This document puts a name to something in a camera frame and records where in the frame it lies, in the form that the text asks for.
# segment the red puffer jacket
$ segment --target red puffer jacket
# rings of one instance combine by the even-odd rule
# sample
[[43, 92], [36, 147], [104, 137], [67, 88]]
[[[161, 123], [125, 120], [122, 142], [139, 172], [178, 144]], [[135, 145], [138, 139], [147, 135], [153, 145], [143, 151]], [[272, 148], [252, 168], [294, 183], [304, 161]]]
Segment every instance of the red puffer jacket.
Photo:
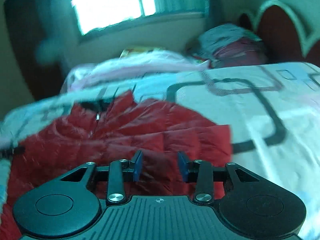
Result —
[[[21, 234], [13, 220], [14, 202], [25, 192], [85, 163], [109, 165], [143, 151], [138, 183], [126, 183], [128, 195], [191, 195], [194, 185], [182, 182], [177, 152], [190, 159], [204, 159], [215, 166], [230, 161], [232, 146], [228, 125], [216, 125], [200, 114], [174, 103], [147, 99], [139, 104], [132, 93], [118, 97], [96, 120], [96, 113], [74, 105], [70, 115], [53, 121], [21, 143], [23, 155], [12, 162], [8, 200], [4, 206], [1, 240], [17, 240]], [[105, 184], [96, 195], [105, 198]], [[223, 197], [221, 183], [215, 197]]]

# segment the wooden headboard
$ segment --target wooden headboard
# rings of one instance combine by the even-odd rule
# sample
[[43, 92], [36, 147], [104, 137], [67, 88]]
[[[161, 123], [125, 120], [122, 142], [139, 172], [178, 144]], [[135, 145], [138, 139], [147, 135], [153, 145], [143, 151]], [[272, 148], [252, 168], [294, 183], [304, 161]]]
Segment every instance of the wooden headboard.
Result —
[[288, 5], [268, 0], [256, 15], [245, 10], [238, 21], [262, 38], [271, 63], [305, 61], [320, 67], [320, 31], [307, 35], [302, 21]]

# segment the bed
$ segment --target bed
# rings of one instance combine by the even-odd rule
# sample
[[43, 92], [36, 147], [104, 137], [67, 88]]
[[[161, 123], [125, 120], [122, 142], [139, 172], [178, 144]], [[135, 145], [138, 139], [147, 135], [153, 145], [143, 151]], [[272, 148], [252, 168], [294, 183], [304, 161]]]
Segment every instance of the bed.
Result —
[[[307, 207], [300, 237], [319, 237], [319, 68], [295, 62], [112, 82], [15, 109], [4, 119], [1, 135], [11, 134], [17, 143], [68, 114], [74, 102], [113, 98], [127, 90], [137, 102], [168, 100], [217, 124], [229, 124], [233, 161], [298, 195]], [[9, 161], [1, 160], [2, 202], [9, 171]]]

